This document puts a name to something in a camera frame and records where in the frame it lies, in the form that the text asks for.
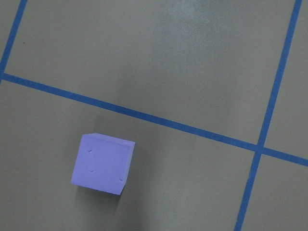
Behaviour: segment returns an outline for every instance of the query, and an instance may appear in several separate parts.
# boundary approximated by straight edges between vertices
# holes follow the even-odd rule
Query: blue line
[[[264,148],[263,154],[308,167],[308,159],[299,156],[279,152],[270,148]]]
[[[96,107],[100,107],[103,109],[107,109],[113,112],[118,112],[120,114],[124,114],[127,116],[131,116],[134,118],[138,118],[138,119],[142,119],[148,122],[152,122],[155,124],[159,124],[159,125],[163,125],[169,128],[173,128],[176,130],[180,130],[180,131],[184,131],[190,134],[194,134],[197,136],[201,136],[201,137],[205,137],[211,140],[215,140],[215,141],[219,141],[222,143],[226,143],[226,144],[230,144],[236,147],[240,147],[240,148],[244,148],[250,151],[255,151],[256,150],[256,145],[252,144],[252,143],[248,143],[248,142],[244,142],[241,140],[237,140],[231,137],[227,137],[227,136],[223,136],[223,135],[219,135],[210,131],[206,131],[200,128],[195,128],[195,127],[191,127],[189,125],[185,125],[185,124],[181,124],[178,122],[174,122],[168,119],[164,119],[161,117],[157,117],[154,115],[150,115],[150,114],[146,114],[143,112],[138,112],[129,108],[125,108],[125,107],[121,107],[112,103],[107,103],[104,101],[100,101],[94,98],[90,98],[87,96],[83,96],[83,95],[79,95],[73,92],[69,92],[66,90],[62,90],[59,88],[54,88],[45,84],[41,84],[41,83],[37,83],[28,79],[24,79],[24,78],[20,78],[20,77],[16,77],[16,76],[12,76],[12,75],[8,75],[8,74],[4,74],[3,75],[3,79],[12,83],[16,83],[19,85],[23,85],[26,87],[30,87],[33,89],[37,89],[40,91],[44,91],[47,93],[51,93],[54,95],[58,95],[58,96],[62,96],[71,100],[75,100],[78,102],[82,102],[82,103],[86,103],[86,104],[90,104]]]
[[[0,62],[0,84],[1,84],[1,80],[3,78],[4,70],[5,70],[6,64],[8,62],[13,44],[14,44],[14,40],[15,40],[15,37],[16,37],[17,31],[18,31],[19,24],[20,24],[21,19],[23,17],[23,13],[24,13],[26,4],[27,4],[27,0],[21,0],[20,1],[16,16],[15,16],[15,19],[14,19],[14,22],[13,22],[13,25],[12,25],[12,28],[11,28],[11,31],[10,31],[10,34],[9,34],[9,37],[8,37],[8,40],[7,40],[6,45],[5,45],[5,49],[4,49],[4,52],[3,52],[3,55],[2,55],[2,58],[1,58],[1,62]]]
[[[269,98],[269,104],[267,106],[266,113],[265,113],[265,116],[264,116],[260,136],[259,136],[258,143],[257,143],[256,152],[255,152],[252,164],[251,164],[249,177],[248,177],[248,180],[247,180],[247,183],[246,183],[246,186],[245,186],[245,190],[244,190],[240,210],[239,210],[239,213],[238,213],[237,221],[236,221],[236,224],[235,224],[235,227],[234,227],[234,231],[240,231],[242,229],[242,226],[243,226],[243,222],[244,222],[244,219],[245,219],[245,215],[246,215],[246,212],[247,212],[247,208],[248,208],[248,204],[249,204],[249,200],[250,200],[250,196],[251,196],[251,192],[252,192],[252,188],[254,186],[254,182],[255,182],[255,179],[256,179],[256,174],[257,174],[257,170],[258,170],[258,167],[259,167],[261,155],[262,155],[262,152],[263,152],[263,149],[264,149],[265,140],[266,140],[268,130],[269,130],[269,127],[270,127],[270,121],[271,121],[271,118],[272,118],[272,115],[273,115],[273,111],[274,111],[274,107],[275,107],[275,104],[276,104],[279,88],[280,88],[280,85],[281,85],[284,69],[285,69],[285,66],[286,66],[287,59],[288,59],[288,54],[289,54],[289,51],[290,51],[292,38],[293,38],[293,34],[294,34],[294,30],[295,30],[295,26],[296,26],[296,22],[297,22],[301,3],[302,3],[302,0],[296,0],[295,3],[294,3],[294,8],[293,8],[293,11],[292,11],[292,15],[291,15],[289,27],[288,27],[288,30],[287,30],[286,38],[285,38],[285,41],[284,41],[283,50],[282,50],[282,54],[281,54],[281,57],[280,57],[275,81],[273,83],[272,91],[271,91],[270,98]]]

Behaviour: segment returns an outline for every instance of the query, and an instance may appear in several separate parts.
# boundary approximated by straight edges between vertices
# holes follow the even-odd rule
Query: purple box
[[[71,183],[120,195],[134,146],[135,142],[98,133],[83,135]]]

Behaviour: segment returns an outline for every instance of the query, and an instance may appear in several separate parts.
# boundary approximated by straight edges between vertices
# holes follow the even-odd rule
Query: gray surface
[[[308,158],[308,1],[303,1],[266,146]]]
[[[0,107],[2,230],[233,229],[252,152],[5,81]],[[121,197],[70,184],[92,132],[136,142]]]
[[[30,0],[6,72],[256,143],[292,7]]]
[[[5,48],[12,23],[17,11],[19,0],[1,0],[0,1],[0,54]]]
[[[262,156],[243,231],[305,231],[308,168]]]

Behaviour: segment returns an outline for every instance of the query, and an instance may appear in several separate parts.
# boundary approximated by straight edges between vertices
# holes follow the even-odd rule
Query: purple cube
[[[72,184],[120,195],[127,180],[135,142],[101,135],[81,138]]]

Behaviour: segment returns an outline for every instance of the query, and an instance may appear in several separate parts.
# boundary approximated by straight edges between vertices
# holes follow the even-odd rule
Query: blue grid line
[[[243,226],[243,222],[245,219],[245,215],[247,212],[247,208],[248,208],[248,204],[249,204],[249,200],[250,200],[250,196],[252,192],[252,188],[255,183],[257,170],[258,170],[260,159],[261,159],[262,152],[264,149],[265,140],[268,134],[268,130],[270,128],[270,121],[271,121],[271,118],[274,112],[274,108],[275,108],[276,100],[278,97],[279,88],[281,85],[284,69],[285,69],[289,51],[291,48],[292,38],[293,38],[294,31],[295,31],[295,26],[297,23],[301,3],[302,3],[302,0],[296,0],[294,3],[290,23],[288,26],[287,34],[286,34],[283,49],[282,49],[282,54],[280,57],[280,61],[279,61],[279,65],[278,65],[278,69],[277,69],[277,73],[275,77],[275,81],[273,83],[272,91],[271,91],[270,98],[269,98],[269,104],[265,112],[262,128],[260,131],[260,136],[259,136],[258,143],[257,143],[257,149],[255,151],[254,158],[251,164],[249,177],[248,177],[248,180],[245,186],[245,190],[244,190],[240,210],[238,213],[237,221],[234,227],[234,231],[241,231],[242,226]]]
[[[292,163],[296,163],[296,164],[300,164],[303,166],[307,166],[308,167],[308,159],[304,159],[302,157],[298,157],[295,155],[290,155],[287,153],[283,153],[280,151],[276,151],[270,148],[265,148],[264,144],[265,144],[265,140],[267,137],[267,133],[269,130],[269,126],[270,126],[270,122],[271,122],[271,118],[272,118],[272,114],[273,114],[273,110],[274,110],[274,106],[277,100],[277,96],[278,96],[278,92],[279,92],[279,88],[280,88],[280,84],[282,81],[282,77],[283,77],[283,73],[284,73],[284,69],[286,66],[286,62],[287,62],[287,58],[288,58],[288,53],[291,47],[291,43],[292,43],[292,38],[293,38],[293,34],[294,34],[294,30],[295,30],[295,26],[296,26],[296,22],[297,22],[297,18],[298,18],[298,14],[299,14],[299,10],[300,10],[300,6],[302,3],[302,0],[296,0],[295,4],[294,4],[294,8],[293,8],[293,12],[292,12],[292,16],[290,19],[290,24],[288,27],[288,31],[287,31],[287,35],[285,38],[285,43],[283,46],[283,50],[282,50],[282,54],[281,54],[281,58],[280,58],[280,62],[279,62],[279,66],[278,66],[278,70],[276,73],[276,77],[275,77],[275,81],[273,84],[273,88],[272,88],[272,92],[270,95],[270,99],[269,99],[269,104],[267,106],[267,110],[265,113],[265,117],[264,117],[264,121],[263,121],[263,125],[261,128],[261,132],[260,132],[260,136],[258,139],[258,143],[257,145],[252,144],[252,143],[248,143],[248,142],[244,142],[241,140],[237,140],[231,137],[227,137],[227,136],[223,136],[220,134],[216,134],[210,131],[206,131],[200,128],[195,128],[195,127],[191,127],[185,124],[181,124],[178,122],[174,122],[171,120],[167,120],[161,117],[157,117],[154,115],[150,115],[150,114],[146,114],[146,113],[142,113],[142,112],[138,112],[129,108],[125,108],[125,107],[121,107],[115,104],[111,104],[111,103],[107,103],[104,101],[100,101],[94,98],[90,98],[87,96],[83,96],[83,95],[79,95],[73,92],[69,92],[69,91],[65,91],[62,89],[58,89],[58,88],[54,88],[48,85],[44,85],[44,84],[40,84],[31,80],[27,80],[27,79],[23,79],[20,77],[16,77],[16,76],[12,76],[12,75],[8,75],[5,74],[5,67],[6,64],[8,62],[8,58],[10,56],[10,52],[12,50],[13,47],[13,42],[14,39],[16,37],[17,34],[17,30],[20,24],[20,21],[22,19],[22,15],[24,12],[24,9],[26,7],[26,2],[27,0],[21,0],[17,13],[16,13],[16,17],[15,20],[13,22],[13,26],[11,28],[11,32],[5,47],[5,50],[3,52],[3,56],[1,59],[1,63],[0,63],[0,83],[1,80],[4,79],[6,81],[12,82],[12,83],[16,83],[19,85],[23,85],[26,87],[30,87],[33,89],[37,89],[37,90],[41,90],[47,93],[51,93],[51,94],[55,94],[58,96],[62,96],[71,100],[75,100],[78,102],[82,102],[82,103],[87,103],[93,106],[97,106],[100,108],[104,108],[110,111],[114,111],[114,112],[118,112],[124,115],[128,115],[131,117],[135,117],[138,119],[142,119],[145,121],[149,121],[152,123],[156,123],[162,126],[166,126],[169,128],[173,128],[173,129],[177,129],[177,130],[181,130],[184,132],[188,132],[190,134],[194,134],[194,135],[198,135],[201,137],[205,137],[211,140],[215,140],[215,141],[219,141],[222,143],[226,143],[226,144],[230,144],[236,147],[240,147],[240,148],[244,148],[250,151],[254,151],[255,155],[251,164],[251,169],[250,169],[250,174],[249,174],[249,178],[245,187],[245,191],[244,191],[244,195],[243,195],[243,200],[241,203],[241,207],[240,207],[240,211],[238,214],[238,219],[235,225],[234,230],[235,231],[240,231],[244,222],[244,217],[247,211],[247,207],[248,207],[248,203],[249,203],[249,199],[250,199],[250,195],[252,192],[252,188],[254,185],[254,181],[255,181],[255,177],[257,174],[257,169],[258,169],[258,165],[260,162],[260,158],[262,156],[262,154],[268,155],[268,156],[272,156],[278,159],[282,159],[285,161],[289,161]]]
[[[19,3],[18,10],[16,12],[16,16],[15,16],[10,34],[9,34],[8,40],[6,42],[4,51],[3,51],[3,55],[1,57],[0,84],[1,84],[1,81],[2,81],[2,78],[3,78],[4,70],[6,68],[6,64],[8,63],[8,60],[9,60],[9,56],[10,56],[10,53],[11,53],[11,50],[12,50],[12,47],[13,47],[13,44],[14,44],[14,40],[15,40],[15,37],[16,37],[17,31],[18,31],[19,24],[21,22],[23,14],[24,14],[26,4],[27,4],[27,0],[21,0],[20,3]]]

